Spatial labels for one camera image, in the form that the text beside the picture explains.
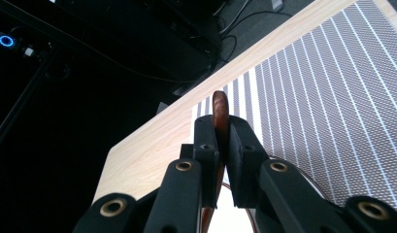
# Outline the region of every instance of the brown object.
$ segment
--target brown object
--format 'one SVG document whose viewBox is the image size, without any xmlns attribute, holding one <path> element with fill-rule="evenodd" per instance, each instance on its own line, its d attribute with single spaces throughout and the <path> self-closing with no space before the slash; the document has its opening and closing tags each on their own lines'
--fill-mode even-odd
<svg viewBox="0 0 397 233">
<path fill-rule="evenodd" d="M 213 95 L 213 123 L 220 154 L 220 162 L 216 169 L 216 200 L 222 187 L 222 179 L 225 170 L 225 161 L 228 156 L 229 142 L 229 107 L 228 98 L 223 91 L 216 91 Z M 204 208 L 202 211 L 201 232 L 207 233 L 213 218 L 214 209 Z"/>
</svg>

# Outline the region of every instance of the wooden board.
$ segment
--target wooden board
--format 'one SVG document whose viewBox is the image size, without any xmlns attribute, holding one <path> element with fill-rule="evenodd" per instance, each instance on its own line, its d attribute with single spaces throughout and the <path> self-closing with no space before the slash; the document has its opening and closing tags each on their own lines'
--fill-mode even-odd
<svg viewBox="0 0 397 233">
<path fill-rule="evenodd" d="M 94 200 L 112 192 L 126 193 L 139 199 L 159 187 L 167 165 L 179 157 L 181 144 L 189 143 L 193 106 L 354 2 L 313 2 L 114 146 Z M 377 0 L 376 3 L 397 30 L 397 13 L 385 0 Z"/>
</svg>

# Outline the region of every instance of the printed pattern sheet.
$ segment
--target printed pattern sheet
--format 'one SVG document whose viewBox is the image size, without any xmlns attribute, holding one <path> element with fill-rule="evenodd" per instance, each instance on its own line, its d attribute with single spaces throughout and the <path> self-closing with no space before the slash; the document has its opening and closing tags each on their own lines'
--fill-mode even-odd
<svg viewBox="0 0 397 233">
<path fill-rule="evenodd" d="M 306 172 L 330 201 L 369 195 L 397 210 L 397 33 L 371 0 L 223 90 L 268 154 Z M 211 114 L 211 97 L 193 113 Z"/>
</svg>

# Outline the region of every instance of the screw hole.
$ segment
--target screw hole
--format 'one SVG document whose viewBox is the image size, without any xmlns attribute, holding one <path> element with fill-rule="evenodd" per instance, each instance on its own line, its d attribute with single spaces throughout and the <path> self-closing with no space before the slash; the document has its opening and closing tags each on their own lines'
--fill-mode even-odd
<svg viewBox="0 0 397 233">
<path fill-rule="evenodd" d="M 388 212 L 382 206 L 372 202 L 360 202 L 358 203 L 358 209 L 366 216 L 378 219 L 386 220 L 389 219 Z"/>
<path fill-rule="evenodd" d="M 177 163 L 176 168 L 182 172 L 189 171 L 192 169 L 192 163 L 190 162 Z"/>
<path fill-rule="evenodd" d="M 102 216 L 117 216 L 121 214 L 126 208 L 126 201 L 121 198 L 111 200 L 102 205 L 100 213 Z"/>
<path fill-rule="evenodd" d="M 288 167 L 280 162 L 271 163 L 271 168 L 277 172 L 286 172 L 288 170 Z"/>
</svg>

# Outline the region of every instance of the blue led light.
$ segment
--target blue led light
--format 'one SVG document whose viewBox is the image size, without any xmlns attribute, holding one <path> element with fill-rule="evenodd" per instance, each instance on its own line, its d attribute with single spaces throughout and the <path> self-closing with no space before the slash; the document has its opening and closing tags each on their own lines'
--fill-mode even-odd
<svg viewBox="0 0 397 233">
<path fill-rule="evenodd" d="M 12 47 L 14 45 L 14 39 L 9 36 L 0 36 L 0 44 L 3 47 Z"/>
</svg>

